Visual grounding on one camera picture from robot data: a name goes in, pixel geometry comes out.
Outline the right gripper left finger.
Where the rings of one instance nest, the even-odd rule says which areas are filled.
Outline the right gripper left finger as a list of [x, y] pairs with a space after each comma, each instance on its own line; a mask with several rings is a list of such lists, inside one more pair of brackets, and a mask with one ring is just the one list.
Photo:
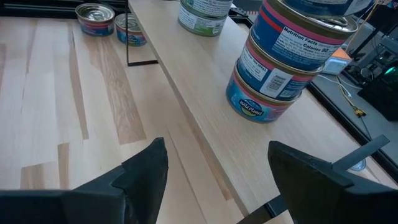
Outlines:
[[168, 169], [165, 141], [155, 138], [73, 190], [0, 190], [0, 224], [155, 224]]

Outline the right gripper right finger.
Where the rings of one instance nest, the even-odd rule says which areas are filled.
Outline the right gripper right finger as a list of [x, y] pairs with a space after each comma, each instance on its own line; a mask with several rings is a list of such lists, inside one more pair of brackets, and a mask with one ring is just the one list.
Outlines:
[[398, 190], [348, 172], [372, 153], [370, 142], [330, 163], [271, 141], [268, 161], [296, 224], [398, 224]]

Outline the blue label tuna can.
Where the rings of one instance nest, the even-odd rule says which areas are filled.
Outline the blue label tuna can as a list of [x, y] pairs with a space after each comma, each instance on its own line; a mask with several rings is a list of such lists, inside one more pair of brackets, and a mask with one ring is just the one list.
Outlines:
[[282, 0], [263, 0], [251, 36], [265, 53], [301, 70], [321, 67], [358, 30], [350, 17], [304, 16]]
[[258, 46], [248, 35], [243, 51], [236, 62], [241, 78], [253, 90], [270, 98], [290, 101], [296, 98], [325, 68], [301, 70], [286, 65]]
[[113, 34], [115, 12], [109, 6], [84, 3], [75, 8], [75, 13], [84, 33], [98, 37]]
[[343, 17], [355, 14], [374, 0], [281, 0], [301, 14], [315, 17]]
[[265, 96], [252, 89], [240, 76], [237, 65], [234, 65], [226, 98], [231, 107], [242, 117], [257, 123], [269, 123], [277, 120], [302, 93], [293, 100], [282, 101]]
[[144, 37], [136, 18], [131, 13], [116, 16], [115, 25], [116, 35], [120, 42], [128, 42], [128, 45], [133, 47], [146, 45], [147, 40]]

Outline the wooden shelf black metal legs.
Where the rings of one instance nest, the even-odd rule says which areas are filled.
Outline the wooden shelf black metal legs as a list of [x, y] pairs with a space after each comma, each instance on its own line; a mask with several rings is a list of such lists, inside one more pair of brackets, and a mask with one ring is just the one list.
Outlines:
[[243, 215], [279, 194], [267, 161], [271, 140], [329, 162], [358, 148], [307, 91], [271, 123], [249, 121], [232, 109], [225, 90], [248, 35], [231, 19], [219, 36], [202, 37], [178, 23], [177, 1], [128, 1], [199, 143], [217, 160]]

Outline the green label tuna can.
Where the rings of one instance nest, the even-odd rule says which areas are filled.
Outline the green label tuna can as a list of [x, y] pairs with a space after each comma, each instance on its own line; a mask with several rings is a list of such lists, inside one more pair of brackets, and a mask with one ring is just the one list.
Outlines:
[[220, 35], [228, 17], [212, 19], [194, 14], [187, 6], [180, 3], [178, 23], [186, 30], [196, 35], [214, 37]]
[[228, 15], [233, 0], [180, 0], [191, 11], [210, 17]]

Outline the black equipment green light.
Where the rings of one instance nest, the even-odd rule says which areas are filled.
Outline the black equipment green light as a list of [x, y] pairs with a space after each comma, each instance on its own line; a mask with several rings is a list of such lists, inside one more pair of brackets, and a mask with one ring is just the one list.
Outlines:
[[398, 121], [398, 60], [369, 82], [358, 95], [372, 105], [388, 121]]

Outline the orange white box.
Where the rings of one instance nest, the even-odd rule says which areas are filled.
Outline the orange white box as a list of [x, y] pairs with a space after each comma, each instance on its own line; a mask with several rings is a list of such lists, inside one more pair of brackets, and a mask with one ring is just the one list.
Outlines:
[[340, 47], [326, 62], [323, 73], [339, 75], [352, 61], [352, 58]]

